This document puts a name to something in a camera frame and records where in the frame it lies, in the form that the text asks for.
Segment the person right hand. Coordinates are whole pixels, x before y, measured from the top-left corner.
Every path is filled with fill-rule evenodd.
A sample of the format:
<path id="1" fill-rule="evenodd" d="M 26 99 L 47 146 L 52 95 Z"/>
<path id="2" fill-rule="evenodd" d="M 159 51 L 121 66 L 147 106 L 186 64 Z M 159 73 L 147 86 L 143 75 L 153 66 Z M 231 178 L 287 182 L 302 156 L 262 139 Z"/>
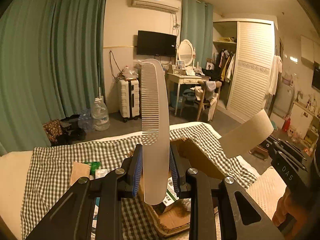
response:
<path id="1" fill-rule="evenodd" d="M 279 227 L 285 222 L 287 215 L 293 215 L 295 202 L 291 197 L 291 191 L 286 187 L 282 197 L 277 202 L 276 211 L 272 217 L 272 222 L 276 227 Z"/>

